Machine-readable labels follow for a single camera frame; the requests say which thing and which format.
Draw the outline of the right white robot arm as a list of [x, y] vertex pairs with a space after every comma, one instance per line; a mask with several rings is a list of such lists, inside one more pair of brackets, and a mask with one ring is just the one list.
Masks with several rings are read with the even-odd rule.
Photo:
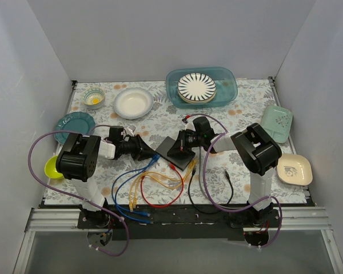
[[209, 115], [195, 114], [193, 128], [181, 130], [177, 139], [167, 146], [166, 155], [171, 160], [182, 160], [195, 155], [194, 147], [203, 148], [208, 155], [236, 150], [250, 172], [250, 194], [246, 206], [239, 209], [217, 203], [214, 206], [228, 213], [234, 225], [260, 227], [272, 215], [278, 214], [273, 208], [278, 199], [271, 195], [271, 191], [272, 176], [282, 151], [258, 123], [234, 134], [228, 130], [217, 134], [209, 123], [210, 118]]

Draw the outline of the black network switch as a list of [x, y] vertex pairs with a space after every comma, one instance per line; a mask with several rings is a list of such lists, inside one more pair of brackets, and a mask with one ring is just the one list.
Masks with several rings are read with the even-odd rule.
[[192, 150], [181, 151], [180, 148], [173, 147], [175, 140], [167, 136], [157, 147], [156, 153], [163, 159], [184, 171], [189, 163], [194, 159], [196, 153]]

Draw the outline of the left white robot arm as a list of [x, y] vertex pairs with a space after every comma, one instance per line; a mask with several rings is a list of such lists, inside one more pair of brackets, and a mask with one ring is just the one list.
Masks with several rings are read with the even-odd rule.
[[132, 129], [121, 126], [111, 126], [109, 136], [105, 139], [95, 135], [70, 133], [57, 156], [56, 170], [71, 181], [79, 196], [85, 198], [81, 211], [86, 220], [97, 228], [105, 228], [110, 223], [110, 214], [97, 208], [108, 205], [93, 178], [97, 159], [101, 157], [117, 160], [126, 154], [136, 161], [157, 158], [157, 153], [139, 135], [134, 135]]

